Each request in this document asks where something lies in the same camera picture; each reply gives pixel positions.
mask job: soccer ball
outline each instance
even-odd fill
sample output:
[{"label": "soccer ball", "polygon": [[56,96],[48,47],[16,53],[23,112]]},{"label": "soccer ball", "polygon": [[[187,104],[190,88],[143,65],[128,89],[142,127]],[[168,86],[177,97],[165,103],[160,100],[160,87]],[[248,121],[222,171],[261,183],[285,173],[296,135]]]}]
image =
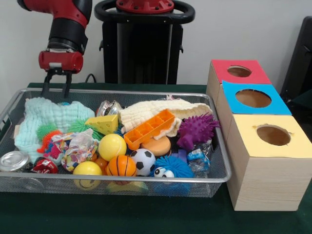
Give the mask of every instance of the soccer ball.
[{"label": "soccer ball", "polygon": [[132,152],[130,157],[136,163],[136,175],[148,176],[155,167],[156,158],[147,149],[138,149]]}]

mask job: orange ball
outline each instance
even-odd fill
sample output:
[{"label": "orange ball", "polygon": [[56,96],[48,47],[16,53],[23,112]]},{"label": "orange ball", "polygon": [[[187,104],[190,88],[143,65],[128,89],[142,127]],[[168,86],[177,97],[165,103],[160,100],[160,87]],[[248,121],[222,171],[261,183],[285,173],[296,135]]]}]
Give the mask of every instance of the orange ball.
[{"label": "orange ball", "polygon": [[98,154],[97,153],[94,153],[90,159],[91,162],[95,162],[98,158]]},{"label": "orange ball", "polygon": [[99,157],[95,163],[101,168],[102,170],[102,175],[103,176],[107,176],[106,174],[106,167],[107,167],[107,164],[108,164],[108,161],[102,159],[101,157]]},{"label": "orange ball", "polygon": [[137,166],[132,158],[119,155],[109,161],[106,173],[108,176],[136,176]]}]

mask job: table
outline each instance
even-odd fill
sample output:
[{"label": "table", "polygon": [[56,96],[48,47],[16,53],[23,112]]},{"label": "table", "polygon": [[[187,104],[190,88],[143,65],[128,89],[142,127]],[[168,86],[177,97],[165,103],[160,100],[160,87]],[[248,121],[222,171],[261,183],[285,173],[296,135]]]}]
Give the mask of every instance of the table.
[{"label": "table", "polygon": [[[204,85],[80,83],[72,88],[206,92]],[[0,203],[3,233],[312,233],[312,184],[297,212],[235,212],[226,184],[213,198],[0,193]]]}]

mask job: orange basketball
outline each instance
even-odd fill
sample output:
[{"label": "orange basketball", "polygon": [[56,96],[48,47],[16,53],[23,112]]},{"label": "orange basketball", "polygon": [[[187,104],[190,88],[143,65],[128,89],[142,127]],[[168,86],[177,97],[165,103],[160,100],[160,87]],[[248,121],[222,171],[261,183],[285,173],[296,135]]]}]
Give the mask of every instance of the orange basketball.
[{"label": "orange basketball", "polygon": [[119,155],[109,161],[106,173],[108,176],[136,176],[137,166],[132,158]]}]

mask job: red wrapper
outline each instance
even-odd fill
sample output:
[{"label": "red wrapper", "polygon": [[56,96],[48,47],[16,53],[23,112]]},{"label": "red wrapper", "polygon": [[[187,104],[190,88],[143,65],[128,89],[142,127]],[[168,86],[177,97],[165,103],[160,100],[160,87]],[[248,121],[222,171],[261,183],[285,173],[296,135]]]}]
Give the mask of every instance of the red wrapper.
[{"label": "red wrapper", "polygon": [[42,174],[57,174],[59,172],[57,165],[48,158],[39,158],[39,160],[35,162],[32,171]]}]

